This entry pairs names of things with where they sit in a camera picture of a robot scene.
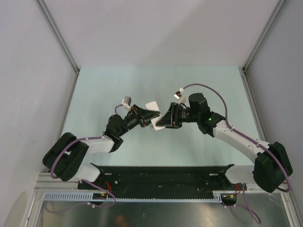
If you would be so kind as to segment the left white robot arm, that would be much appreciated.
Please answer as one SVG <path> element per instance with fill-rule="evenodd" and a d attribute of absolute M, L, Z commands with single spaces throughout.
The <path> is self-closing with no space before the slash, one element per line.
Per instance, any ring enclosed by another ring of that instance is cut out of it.
<path fill-rule="evenodd" d="M 104 185 L 105 178 L 96 165 L 84 162 L 85 156 L 115 152 L 123 143 L 122 135 L 138 125 L 142 128 L 149 125 L 155 127 L 160 117 L 155 101 L 147 103 L 145 108 L 133 105 L 124 118 L 118 114 L 110 116 L 101 136 L 77 138 L 70 132 L 64 133 L 45 154 L 42 163 L 51 171 L 54 179 L 66 182 L 77 178 L 88 181 L 94 189 L 99 189 Z"/>

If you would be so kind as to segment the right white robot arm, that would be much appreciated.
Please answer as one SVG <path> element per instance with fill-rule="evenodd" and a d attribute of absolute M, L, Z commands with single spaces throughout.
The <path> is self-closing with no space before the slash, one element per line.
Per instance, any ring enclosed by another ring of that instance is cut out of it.
<path fill-rule="evenodd" d="M 219 186 L 231 189 L 236 183 L 256 184 L 266 192 L 280 188 L 293 173 L 285 147 L 275 142 L 252 139 L 227 124 L 226 118 L 212 112 L 201 93 L 189 96 L 189 107 L 172 102 L 164 116 L 153 122 L 153 127 L 178 129 L 184 122 L 196 123 L 203 134 L 231 145 L 251 162 L 248 166 L 229 165 L 218 178 Z"/>

